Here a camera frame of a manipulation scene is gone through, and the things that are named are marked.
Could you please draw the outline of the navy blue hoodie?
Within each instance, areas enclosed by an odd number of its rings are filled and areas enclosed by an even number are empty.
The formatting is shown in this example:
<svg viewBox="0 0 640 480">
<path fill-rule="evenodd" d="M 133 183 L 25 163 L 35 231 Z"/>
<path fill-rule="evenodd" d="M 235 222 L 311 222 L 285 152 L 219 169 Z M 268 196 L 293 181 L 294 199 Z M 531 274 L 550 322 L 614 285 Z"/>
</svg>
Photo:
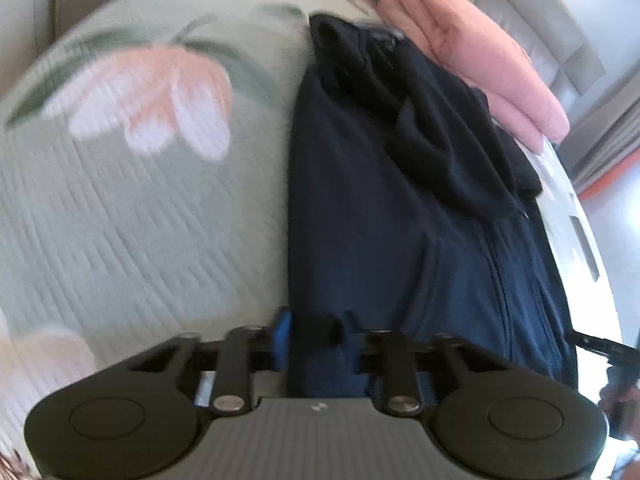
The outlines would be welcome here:
<svg viewBox="0 0 640 480">
<path fill-rule="evenodd" d="M 309 26 L 288 163 L 288 393 L 362 396 L 368 330 L 458 336 L 576 385 L 542 185 L 484 93 L 388 29 Z"/>
</svg>

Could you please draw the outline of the grey curtain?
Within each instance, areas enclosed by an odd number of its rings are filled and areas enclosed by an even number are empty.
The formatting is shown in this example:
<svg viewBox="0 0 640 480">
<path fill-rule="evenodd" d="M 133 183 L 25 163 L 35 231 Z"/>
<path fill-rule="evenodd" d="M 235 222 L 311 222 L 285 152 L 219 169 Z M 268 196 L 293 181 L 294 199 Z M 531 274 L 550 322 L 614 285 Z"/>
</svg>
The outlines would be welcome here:
<svg viewBox="0 0 640 480">
<path fill-rule="evenodd" d="M 639 95 L 620 93 L 585 117 L 558 148 L 574 189 L 584 192 L 639 148 Z"/>
</svg>

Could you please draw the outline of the floral quilted bedspread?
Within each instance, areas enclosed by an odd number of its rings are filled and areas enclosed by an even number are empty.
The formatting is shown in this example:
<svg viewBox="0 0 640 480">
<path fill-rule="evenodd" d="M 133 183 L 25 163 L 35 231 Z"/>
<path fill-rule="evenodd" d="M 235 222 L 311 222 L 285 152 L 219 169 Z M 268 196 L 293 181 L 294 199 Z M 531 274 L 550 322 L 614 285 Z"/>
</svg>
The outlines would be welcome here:
<svg viewBox="0 0 640 480">
<path fill-rule="evenodd" d="M 1 100 L 1 460 L 46 394 L 286 303 L 292 110 L 312 14 L 371 0 L 115 0 Z"/>
</svg>

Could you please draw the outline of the pink folded blanket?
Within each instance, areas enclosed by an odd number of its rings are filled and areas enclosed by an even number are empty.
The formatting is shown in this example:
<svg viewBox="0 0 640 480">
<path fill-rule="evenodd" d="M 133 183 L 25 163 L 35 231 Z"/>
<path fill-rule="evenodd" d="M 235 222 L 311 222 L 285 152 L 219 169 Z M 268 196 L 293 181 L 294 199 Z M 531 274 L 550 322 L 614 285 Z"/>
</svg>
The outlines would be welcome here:
<svg viewBox="0 0 640 480">
<path fill-rule="evenodd" d="M 430 60 L 487 98 L 491 117 L 536 154 L 570 122 L 525 50 L 470 0 L 378 0 L 378 13 Z"/>
</svg>

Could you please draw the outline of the beige padded headboard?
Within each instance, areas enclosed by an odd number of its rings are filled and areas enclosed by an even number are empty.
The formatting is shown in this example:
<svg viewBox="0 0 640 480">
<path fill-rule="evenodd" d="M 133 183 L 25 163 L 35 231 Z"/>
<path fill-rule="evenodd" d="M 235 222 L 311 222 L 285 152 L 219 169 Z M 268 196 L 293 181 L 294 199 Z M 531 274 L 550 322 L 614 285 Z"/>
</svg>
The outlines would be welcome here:
<svg viewBox="0 0 640 480">
<path fill-rule="evenodd" d="M 470 1 L 522 46 L 567 110 L 605 74 L 596 50 L 561 0 Z"/>
</svg>

